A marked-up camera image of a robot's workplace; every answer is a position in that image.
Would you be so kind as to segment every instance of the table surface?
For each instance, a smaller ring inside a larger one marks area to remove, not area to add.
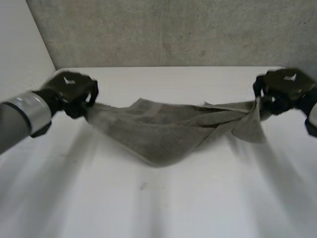
[[[254,99],[274,67],[74,68],[98,101],[126,107]],[[0,237],[314,237],[317,141],[297,111],[263,122],[268,144],[227,135],[178,164],[150,167],[89,126],[55,116],[47,135],[0,160]]]

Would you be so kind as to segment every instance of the silver metal ring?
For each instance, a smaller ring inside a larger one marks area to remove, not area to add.
[[[31,134],[51,121],[52,114],[49,106],[35,93],[27,92],[11,98],[7,102],[16,105],[27,116],[31,124]]]

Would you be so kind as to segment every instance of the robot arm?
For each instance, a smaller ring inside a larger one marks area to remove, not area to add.
[[[274,115],[301,110],[308,133],[317,137],[317,86],[308,75],[296,68],[268,71],[257,77],[253,90],[262,98],[263,110]]]
[[[41,90],[26,92],[0,104],[0,154],[27,136],[45,134],[51,119],[65,111],[76,119],[95,103],[97,81],[76,72],[63,71]]]

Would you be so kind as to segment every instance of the cloth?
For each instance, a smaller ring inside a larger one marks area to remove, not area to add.
[[[202,106],[173,105],[139,99],[127,108],[96,103],[86,120],[150,165],[174,164],[195,148],[232,132],[255,143],[265,142],[260,99]]]

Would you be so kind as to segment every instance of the gray wall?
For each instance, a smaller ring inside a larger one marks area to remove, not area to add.
[[[56,68],[286,65],[317,73],[317,0],[27,0]]]

